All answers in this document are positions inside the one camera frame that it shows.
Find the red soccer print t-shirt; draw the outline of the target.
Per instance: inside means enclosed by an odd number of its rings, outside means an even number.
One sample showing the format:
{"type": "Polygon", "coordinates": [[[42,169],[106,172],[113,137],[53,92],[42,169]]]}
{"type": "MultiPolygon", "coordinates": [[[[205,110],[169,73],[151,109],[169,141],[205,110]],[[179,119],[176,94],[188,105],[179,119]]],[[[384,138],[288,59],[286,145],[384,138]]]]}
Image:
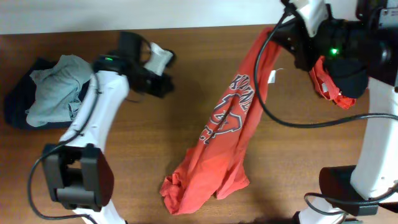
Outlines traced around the red soccer print t-shirt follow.
{"type": "Polygon", "coordinates": [[[224,199],[249,185],[244,157],[261,120],[269,77],[281,47],[269,42],[258,71],[257,55],[271,33],[264,29],[241,62],[231,83],[217,102],[195,146],[160,188],[172,215],[194,213],[211,197],[224,199]]]}

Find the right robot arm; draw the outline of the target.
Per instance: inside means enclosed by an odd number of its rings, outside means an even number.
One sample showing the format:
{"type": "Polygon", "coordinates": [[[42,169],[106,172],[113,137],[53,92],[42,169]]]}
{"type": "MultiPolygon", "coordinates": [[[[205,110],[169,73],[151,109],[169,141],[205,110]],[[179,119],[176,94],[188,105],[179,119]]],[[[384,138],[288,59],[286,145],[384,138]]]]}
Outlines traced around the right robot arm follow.
{"type": "Polygon", "coordinates": [[[305,194],[308,207],[295,223],[346,223],[347,216],[397,211],[397,2],[359,1],[355,21],[335,19],[324,1],[285,1],[271,39],[308,71],[324,56],[346,96],[369,91],[369,111],[358,163],[325,167],[320,193],[305,194]]]}

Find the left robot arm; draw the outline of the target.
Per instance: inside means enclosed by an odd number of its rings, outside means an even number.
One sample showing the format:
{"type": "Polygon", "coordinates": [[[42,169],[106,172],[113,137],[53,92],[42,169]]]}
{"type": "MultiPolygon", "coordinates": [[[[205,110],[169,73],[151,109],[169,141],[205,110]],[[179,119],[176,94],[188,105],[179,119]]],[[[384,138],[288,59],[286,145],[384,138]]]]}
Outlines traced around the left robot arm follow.
{"type": "Polygon", "coordinates": [[[104,151],[109,130],[130,91],[163,98],[174,90],[165,73],[176,56],[143,36],[121,32],[118,47],[92,65],[81,108],[58,144],[39,158],[51,201],[85,223],[125,223],[111,200],[114,175],[104,151]]]}

